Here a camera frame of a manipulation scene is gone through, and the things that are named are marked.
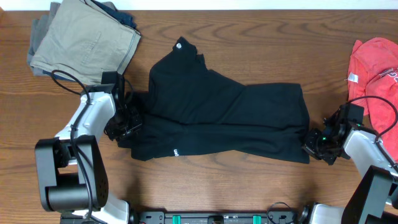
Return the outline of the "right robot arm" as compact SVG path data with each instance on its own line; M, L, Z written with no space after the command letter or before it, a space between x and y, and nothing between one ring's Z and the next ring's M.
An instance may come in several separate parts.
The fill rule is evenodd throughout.
M385 211L387 204L397 208L397 166L392 164L376 134L360 124L352 124L343 141L344 152L362 177L347 205L308 205L297 223L397 223L397 215Z

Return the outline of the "black t-shirt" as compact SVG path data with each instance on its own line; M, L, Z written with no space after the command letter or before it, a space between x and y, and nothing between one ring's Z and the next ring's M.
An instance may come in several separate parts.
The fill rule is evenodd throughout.
M243 85L205 65L184 38L149 73L149 89L133 96L140 130L120 140L134 159L236 150L309 163L302 149L309 114L296 83Z

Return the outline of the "red printed t-shirt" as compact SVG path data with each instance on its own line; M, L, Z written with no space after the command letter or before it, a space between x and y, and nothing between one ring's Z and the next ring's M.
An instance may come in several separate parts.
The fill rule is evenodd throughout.
M373 129L387 129L396 119L391 106L397 106L397 44L381 37L357 40L349 60L348 91L348 99L364 108Z

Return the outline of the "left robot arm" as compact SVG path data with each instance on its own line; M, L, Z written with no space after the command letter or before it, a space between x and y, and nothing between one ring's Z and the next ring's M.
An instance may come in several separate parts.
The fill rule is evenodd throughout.
M124 85L86 87L69 123L35 145L40 201L60 223L139 223L129 203L109 191L98 142L123 109Z

